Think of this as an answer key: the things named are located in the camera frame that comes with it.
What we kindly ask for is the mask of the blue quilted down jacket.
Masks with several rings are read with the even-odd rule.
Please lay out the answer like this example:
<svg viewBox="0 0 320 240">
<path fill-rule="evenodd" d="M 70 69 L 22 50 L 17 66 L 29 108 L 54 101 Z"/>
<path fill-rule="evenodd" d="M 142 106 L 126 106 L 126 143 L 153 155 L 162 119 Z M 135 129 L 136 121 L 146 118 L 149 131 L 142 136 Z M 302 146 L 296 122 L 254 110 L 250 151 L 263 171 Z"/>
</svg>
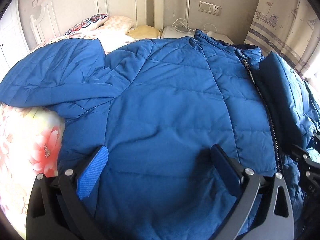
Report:
<svg viewBox="0 0 320 240">
<path fill-rule="evenodd" d="M 282 174 L 297 238 L 308 205 L 296 145 L 319 132 L 308 84 L 276 53 L 194 37 L 140 40 L 105 54 L 98 40 L 65 39 L 19 61 L 1 102 L 44 107 L 65 121 L 59 174 L 99 146 L 108 160 L 81 183 L 84 205 L 108 239 L 207 239 L 236 203 L 212 153 L 219 145 L 255 174 Z"/>
</svg>

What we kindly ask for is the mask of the floral bed quilt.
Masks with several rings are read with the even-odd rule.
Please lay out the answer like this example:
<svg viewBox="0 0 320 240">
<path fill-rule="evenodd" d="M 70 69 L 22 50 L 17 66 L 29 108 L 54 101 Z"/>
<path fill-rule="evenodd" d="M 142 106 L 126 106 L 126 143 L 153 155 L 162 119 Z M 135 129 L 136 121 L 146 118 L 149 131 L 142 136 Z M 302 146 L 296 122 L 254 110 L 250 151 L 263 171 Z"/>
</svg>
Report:
<svg viewBox="0 0 320 240">
<path fill-rule="evenodd" d="M 168 57 L 163 70 L 173 71 L 178 84 L 169 107 L 181 112 L 193 101 L 181 124 L 184 141 L 196 137 L 189 149 L 195 157 L 201 145 L 229 134 L 206 48 L 193 38 L 126 42 L 117 49 L 70 38 L 37 48 L 1 82 L 1 150 L 10 170 L 52 177 L 107 146 L 109 164 L 88 199 L 93 216 L 113 239 L 145 238 L 140 192 L 157 119 L 149 112 L 148 70 Z"/>
</svg>

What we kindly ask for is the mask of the sailboat print curtain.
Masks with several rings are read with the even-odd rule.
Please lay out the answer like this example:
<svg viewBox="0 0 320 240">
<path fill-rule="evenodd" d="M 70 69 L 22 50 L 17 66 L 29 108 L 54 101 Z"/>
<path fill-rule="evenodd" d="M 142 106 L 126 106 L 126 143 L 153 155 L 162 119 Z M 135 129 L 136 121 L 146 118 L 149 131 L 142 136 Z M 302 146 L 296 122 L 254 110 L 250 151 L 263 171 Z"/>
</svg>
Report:
<svg viewBox="0 0 320 240">
<path fill-rule="evenodd" d="M 319 78 L 319 18 L 307 0 L 259 0 L 245 42 L 279 54 L 305 79 Z"/>
</svg>

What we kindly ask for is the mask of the white wardrobe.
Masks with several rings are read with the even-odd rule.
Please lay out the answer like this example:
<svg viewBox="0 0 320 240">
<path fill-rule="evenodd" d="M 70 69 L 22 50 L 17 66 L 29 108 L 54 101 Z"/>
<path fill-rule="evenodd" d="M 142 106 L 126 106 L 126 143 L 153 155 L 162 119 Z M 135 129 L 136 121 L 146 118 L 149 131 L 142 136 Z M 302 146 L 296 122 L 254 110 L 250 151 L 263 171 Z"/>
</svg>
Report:
<svg viewBox="0 0 320 240">
<path fill-rule="evenodd" d="M 21 26 L 18 0 L 12 0 L 1 18 L 1 70 L 8 71 L 27 56 L 27 45 Z"/>
</svg>

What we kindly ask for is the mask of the red blue patterned pillow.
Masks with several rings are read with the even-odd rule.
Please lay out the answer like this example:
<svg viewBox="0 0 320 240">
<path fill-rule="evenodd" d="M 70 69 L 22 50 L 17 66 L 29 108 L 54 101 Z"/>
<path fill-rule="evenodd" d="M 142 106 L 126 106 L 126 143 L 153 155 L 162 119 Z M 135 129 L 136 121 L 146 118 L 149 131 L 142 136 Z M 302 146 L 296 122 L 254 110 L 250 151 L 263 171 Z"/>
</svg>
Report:
<svg viewBox="0 0 320 240">
<path fill-rule="evenodd" d="M 68 29 L 64 33 L 64 35 L 85 34 L 87 32 L 93 31 L 102 26 L 108 20 L 108 18 L 108 14 L 93 15 L 80 21 L 79 23 Z"/>
</svg>

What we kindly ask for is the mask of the yellow pillow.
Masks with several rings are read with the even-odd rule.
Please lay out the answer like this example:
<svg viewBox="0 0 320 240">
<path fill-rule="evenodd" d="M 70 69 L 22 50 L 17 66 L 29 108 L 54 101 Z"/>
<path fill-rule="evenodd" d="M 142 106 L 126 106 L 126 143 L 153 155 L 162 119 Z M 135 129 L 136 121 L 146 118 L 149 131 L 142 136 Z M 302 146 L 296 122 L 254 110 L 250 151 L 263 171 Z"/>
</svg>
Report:
<svg viewBox="0 0 320 240">
<path fill-rule="evenodd" d="M 161 33 L 158 29 L 151 27 L 149 25 L 140 25 L 134 28 L 131 28 L 127 33 L 127 36 L 132 37 L 137 40 L 141 39 L 152 39 L 160 38 Z"/>
</svg>

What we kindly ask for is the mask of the white nightstand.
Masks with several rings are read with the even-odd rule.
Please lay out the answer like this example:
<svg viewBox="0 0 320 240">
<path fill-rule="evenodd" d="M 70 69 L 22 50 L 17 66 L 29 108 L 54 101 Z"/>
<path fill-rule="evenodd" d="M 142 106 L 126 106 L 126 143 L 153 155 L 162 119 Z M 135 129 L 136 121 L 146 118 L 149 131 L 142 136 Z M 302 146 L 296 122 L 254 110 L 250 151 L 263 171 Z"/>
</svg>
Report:
<svg viewBox="0 0 320 240">
<path fill-rule="evenodd" d="M 216 40 L 220 40 L 228 44 L 234 44 L 226 35 L 218 34 L 218 33 L 215 33 L 214 31 L 209 31 L 207 35 Z M 185 36 L 194 37 L 194 32 L 191 31 L 188 33 L 182 33 L 177 31 L 174 27 L 167 26 L 164 28 L 161 38 L 181 38 Z"/>
</svg>

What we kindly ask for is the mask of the peach textured pillow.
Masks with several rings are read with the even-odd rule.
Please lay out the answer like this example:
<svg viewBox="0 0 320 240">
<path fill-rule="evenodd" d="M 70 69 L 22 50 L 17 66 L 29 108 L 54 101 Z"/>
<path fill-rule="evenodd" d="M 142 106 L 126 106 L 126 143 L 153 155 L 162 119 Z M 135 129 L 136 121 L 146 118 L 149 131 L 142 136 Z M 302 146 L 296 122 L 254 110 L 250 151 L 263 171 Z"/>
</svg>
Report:
<svg viewBox="0 0 320 240">
<path fill-rule="evenodd" d="M 127 34 L 133 26 L 134 26 L 134 21 L 129 17 L 111 16 L 98 29 L 117 31 L 122 34 Z"/>
</svg>

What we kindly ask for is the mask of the white wooden headboard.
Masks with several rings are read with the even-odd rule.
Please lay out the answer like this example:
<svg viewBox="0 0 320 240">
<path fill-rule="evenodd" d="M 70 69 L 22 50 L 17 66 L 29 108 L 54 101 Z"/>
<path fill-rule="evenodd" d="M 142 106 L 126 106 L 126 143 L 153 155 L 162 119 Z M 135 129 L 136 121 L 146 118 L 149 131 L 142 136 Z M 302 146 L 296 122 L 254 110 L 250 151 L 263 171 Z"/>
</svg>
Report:
<svg viewBox="0 0 320 240">
<path fill-rule="evenodd" d="M 37 44 L 62 36 L 69 28 L 96 14 L 120 15 L 135 26 L 164 27 L 164 0 L 40 0 L 38 17 L 30 16 Z"/>
</svg>

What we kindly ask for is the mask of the wall socket panel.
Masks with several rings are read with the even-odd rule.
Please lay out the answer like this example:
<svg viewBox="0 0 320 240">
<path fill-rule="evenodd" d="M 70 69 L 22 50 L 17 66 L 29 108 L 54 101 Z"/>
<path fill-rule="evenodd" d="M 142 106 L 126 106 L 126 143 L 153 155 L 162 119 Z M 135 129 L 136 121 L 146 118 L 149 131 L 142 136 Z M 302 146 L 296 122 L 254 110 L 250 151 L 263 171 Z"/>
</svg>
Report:
<svg viewBox="0 0 320 240">
<path fill-rule="evenodd" d="M 199 2 L 199 11 L 200 12 L 205 12 L 205 13 L 212 14 L 215 16 L 220 16 L 221 10 L 222 10 L 221 6 L 214 5 L 214 4 L 211 4 L 208 2 L 204 2 L 204 1 Z"/>
</svg>

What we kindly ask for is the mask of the white wall pipe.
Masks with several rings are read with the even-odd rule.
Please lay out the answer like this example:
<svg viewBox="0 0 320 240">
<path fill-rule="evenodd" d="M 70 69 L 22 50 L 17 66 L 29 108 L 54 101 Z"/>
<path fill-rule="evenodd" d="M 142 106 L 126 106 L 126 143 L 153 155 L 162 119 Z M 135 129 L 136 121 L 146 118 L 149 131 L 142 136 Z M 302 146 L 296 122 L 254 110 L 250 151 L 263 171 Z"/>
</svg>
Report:
<svg viewBox="0 0 320 240">
<path fill-rule="evenodd" d="M 185 4 L 185 25 L 188 28 L 188 20 L 189 20 L 189 8 L 190 8 L 190 0 L 186 0 Z"/>
</svg>

